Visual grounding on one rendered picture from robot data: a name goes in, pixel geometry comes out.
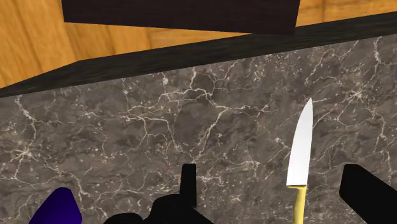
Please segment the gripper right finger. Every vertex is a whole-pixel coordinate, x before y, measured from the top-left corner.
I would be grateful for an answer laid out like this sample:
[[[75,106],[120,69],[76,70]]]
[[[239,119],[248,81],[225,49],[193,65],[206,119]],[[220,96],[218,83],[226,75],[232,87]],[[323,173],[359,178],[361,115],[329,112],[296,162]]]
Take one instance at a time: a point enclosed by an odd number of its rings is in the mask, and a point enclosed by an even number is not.
[[[344,165],[339,195],[367,224],[397,224],[397,190],[362,166]]]

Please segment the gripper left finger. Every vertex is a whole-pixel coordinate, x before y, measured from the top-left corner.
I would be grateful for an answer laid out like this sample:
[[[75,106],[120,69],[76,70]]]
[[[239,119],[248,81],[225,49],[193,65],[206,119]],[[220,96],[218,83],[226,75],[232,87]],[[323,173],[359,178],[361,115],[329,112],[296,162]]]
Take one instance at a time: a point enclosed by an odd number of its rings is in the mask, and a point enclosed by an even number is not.
[[[108,218],[104,224],[214,224],[196,207],[196,165],[183,164],[179,193],[155,199],[147,218],[136,213],[120,213]]]

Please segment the dark blue object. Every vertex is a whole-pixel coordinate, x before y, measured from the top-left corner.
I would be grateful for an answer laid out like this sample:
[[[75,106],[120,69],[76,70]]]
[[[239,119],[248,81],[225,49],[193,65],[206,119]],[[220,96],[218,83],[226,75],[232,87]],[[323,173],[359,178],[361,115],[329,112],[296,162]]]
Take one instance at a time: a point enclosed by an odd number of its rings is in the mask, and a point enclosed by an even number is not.
[[[55,189],[40,205],[29,224],[81,224],[82,215],[72,191]]]

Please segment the yellow handled kitchen knife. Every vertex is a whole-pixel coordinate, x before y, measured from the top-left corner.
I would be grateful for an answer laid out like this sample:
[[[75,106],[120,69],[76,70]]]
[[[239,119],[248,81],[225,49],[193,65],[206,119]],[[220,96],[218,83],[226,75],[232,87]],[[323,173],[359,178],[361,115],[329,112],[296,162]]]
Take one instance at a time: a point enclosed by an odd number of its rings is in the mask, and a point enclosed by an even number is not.
[[[286,186],[297,189],[292,224],[303,224],[312,146],[313,104],[309,99],[298,119],[289,156]]]

